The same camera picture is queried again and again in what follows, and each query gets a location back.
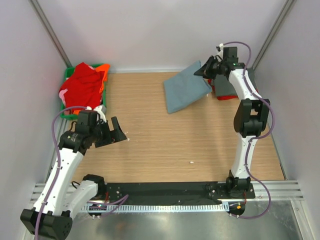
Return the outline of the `blue-grey t shirt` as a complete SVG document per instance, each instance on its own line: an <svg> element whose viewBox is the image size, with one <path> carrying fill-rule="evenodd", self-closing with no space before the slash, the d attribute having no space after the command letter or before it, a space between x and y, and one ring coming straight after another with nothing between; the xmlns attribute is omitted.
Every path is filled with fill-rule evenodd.
<svg viewBox="0 0 320 240"><path fill-rule="evenodd" d="M163 82L166 109L169 114L178 112L212 92L202 76L194 75L201 62L193 64Z"/></svg>

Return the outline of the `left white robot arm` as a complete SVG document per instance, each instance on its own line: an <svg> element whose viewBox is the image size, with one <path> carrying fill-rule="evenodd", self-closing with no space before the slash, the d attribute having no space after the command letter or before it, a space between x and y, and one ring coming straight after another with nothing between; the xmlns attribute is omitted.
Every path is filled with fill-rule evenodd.
<svg viewBox="0 0 320 240"><path fill-rule="evenodd" d="M96 110L81 110L74 128L54 141L56 160L47 182L31 209L24 209L20 220L30 234L51 240L65 240L73 219L91 199L101 200L107 192L102 176L88 174L73 193L67 195L73 175L91 146L96 148L125 141L117 117L108 121Z"/></svg>

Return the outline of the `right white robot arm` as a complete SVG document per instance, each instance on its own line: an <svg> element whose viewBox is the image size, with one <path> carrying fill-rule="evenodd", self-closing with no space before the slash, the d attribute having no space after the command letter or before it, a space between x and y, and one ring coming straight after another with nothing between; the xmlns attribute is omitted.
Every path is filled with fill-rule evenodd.
<svg viewBox="0 0 320 240"><path fill-rule="evenodd" d="M212 199L254 198L250 168L256 143L266 129L270 101L257 92L243 62L239 62L235 46L217 46L217 54L194 74L213 80L225 76L233 86L240 102L233 119L233 128L238 135L235 160L224 183L209 185Z"/></svg>

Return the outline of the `folded grey t shirt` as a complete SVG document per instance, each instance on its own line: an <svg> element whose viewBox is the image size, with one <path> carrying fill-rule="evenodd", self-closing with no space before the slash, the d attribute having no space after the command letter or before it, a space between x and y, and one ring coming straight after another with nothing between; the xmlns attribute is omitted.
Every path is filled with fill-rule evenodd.
<svg viewBox="0 0 320 240"><path fill-rule="evenodd" d="M237 96L240 100L258 100L263 97L258 93L253 70L243 68L231 70L228 77L216 77L214 79L215 95Z"/></svg>

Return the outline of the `folded red t shirt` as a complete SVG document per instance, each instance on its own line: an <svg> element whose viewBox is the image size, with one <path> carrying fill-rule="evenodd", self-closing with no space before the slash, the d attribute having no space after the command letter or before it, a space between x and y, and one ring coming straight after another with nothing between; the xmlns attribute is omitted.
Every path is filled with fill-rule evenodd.
<svg viewBox="0 0 320 240"><path fill-rule="evenodd" d="M208 79L207 82L211 86L212 92L214 93L214 95L216 96L216 98L219 101L226 101L226 100L231 100L231 99L236 99L237 98L236 95L217 96L216 95L216 89L215 89L215 86L214 86L214 81L212 79Z"/></svg>

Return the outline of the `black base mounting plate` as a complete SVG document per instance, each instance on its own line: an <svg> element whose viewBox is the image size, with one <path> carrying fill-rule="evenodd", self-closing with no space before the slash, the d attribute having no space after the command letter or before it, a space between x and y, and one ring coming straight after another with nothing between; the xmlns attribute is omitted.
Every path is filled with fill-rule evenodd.
<svg viewBox="0 0 320 240"><path fill-rule="evenodd" d="M107 183L110 202L128 195L126 205L133 206L200 206L219 205L223 200L244 200L256 197L253 186L248 191L228 192L224 182L135 182Z"/></svg>

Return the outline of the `pink t shirt in bin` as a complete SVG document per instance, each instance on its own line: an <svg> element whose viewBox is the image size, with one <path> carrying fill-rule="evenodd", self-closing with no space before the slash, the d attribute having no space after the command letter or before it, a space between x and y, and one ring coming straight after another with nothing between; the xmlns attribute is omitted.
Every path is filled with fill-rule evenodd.
<svg viewBox="0 0 320 240"><path fill-rule="evenodd" d="M65 94L68 92L68 89L62 89L59 91L58 96L62 101L62 104L66 107L66 100L65 100Z"/></svg>

